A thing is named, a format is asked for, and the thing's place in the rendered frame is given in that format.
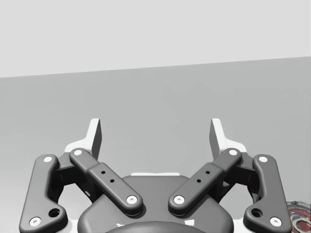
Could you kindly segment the red and white can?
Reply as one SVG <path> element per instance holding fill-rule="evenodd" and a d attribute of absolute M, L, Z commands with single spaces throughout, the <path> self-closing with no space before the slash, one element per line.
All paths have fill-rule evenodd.
<path fill-rule="evenodd" d="M 303 201 L 288 201 L 292 222 L 291 233 L 311 233 L 311 205 Z"/>

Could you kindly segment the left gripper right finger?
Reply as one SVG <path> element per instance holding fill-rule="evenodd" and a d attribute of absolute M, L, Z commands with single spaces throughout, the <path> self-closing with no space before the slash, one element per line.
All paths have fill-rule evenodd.
<path fill-rule="evenodd" d="M 206 195 L 219 202 L 235 184 L 245 185 L 253 204 L 243 215 L 244 227 L 254 233 L 290 233 L 290 219 L 276 159 L 251 157 L 242 143 L 226 138 L 220 119 L 210 123 L 213 161 L 203 165 L 168 200 L 175 216 L 188 214 Z"/>

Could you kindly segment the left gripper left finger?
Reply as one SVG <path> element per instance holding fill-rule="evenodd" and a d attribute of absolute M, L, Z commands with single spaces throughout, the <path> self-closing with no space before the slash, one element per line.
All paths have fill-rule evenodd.
<path fill-rule="evenodd" d="M 98 161 L 102 143 L 100 120 L 90 121 L 85 138 L 68 144 L 61 157 L 36 158 L 19 222 L 21 233 L 57 233 L 69 222 L 58 201 L 64 186 L 75 183 L 95 202 L 107 196 L 123 214 L 136 216 L 143 210 L 141 195 L 107 164 Z"/>

